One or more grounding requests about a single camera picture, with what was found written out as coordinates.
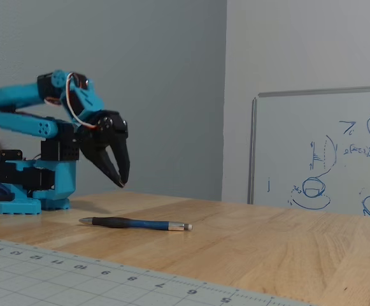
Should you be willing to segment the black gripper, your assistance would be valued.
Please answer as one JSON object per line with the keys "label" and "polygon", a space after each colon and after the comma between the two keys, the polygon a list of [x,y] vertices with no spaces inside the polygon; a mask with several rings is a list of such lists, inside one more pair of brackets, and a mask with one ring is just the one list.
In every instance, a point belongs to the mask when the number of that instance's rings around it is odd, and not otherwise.
{"label": "black gripper", "polygon": [[[93,127],[81,125],[75,134],[81,152],[118,187],[124,187],[130,170],[126,121],[118,112],[101,110],[90,115],[87,122]],[[109,146],[118,170],[106,151]]]}

